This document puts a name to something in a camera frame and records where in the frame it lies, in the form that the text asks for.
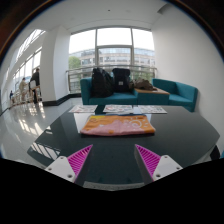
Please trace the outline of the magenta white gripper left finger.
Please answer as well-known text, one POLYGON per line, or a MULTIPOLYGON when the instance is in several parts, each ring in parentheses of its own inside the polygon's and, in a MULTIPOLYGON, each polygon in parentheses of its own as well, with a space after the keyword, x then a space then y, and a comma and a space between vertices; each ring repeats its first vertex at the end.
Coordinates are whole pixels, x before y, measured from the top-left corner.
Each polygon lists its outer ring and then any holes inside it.
POLYGON ((70 156, 59 156, 46 171, 72 183, 83 183, 89 168, 92 145, 86 146, 70 156))

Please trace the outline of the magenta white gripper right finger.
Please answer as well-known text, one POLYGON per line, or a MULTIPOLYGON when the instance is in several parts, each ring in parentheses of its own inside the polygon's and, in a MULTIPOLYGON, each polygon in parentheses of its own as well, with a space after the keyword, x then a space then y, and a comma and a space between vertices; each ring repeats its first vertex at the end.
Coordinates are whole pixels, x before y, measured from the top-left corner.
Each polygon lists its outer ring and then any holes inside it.
POLYGON ((140 145, 135 145, 134 155, 144 183, 152 183, 182 169, 170 156, 160 156, 140 145))

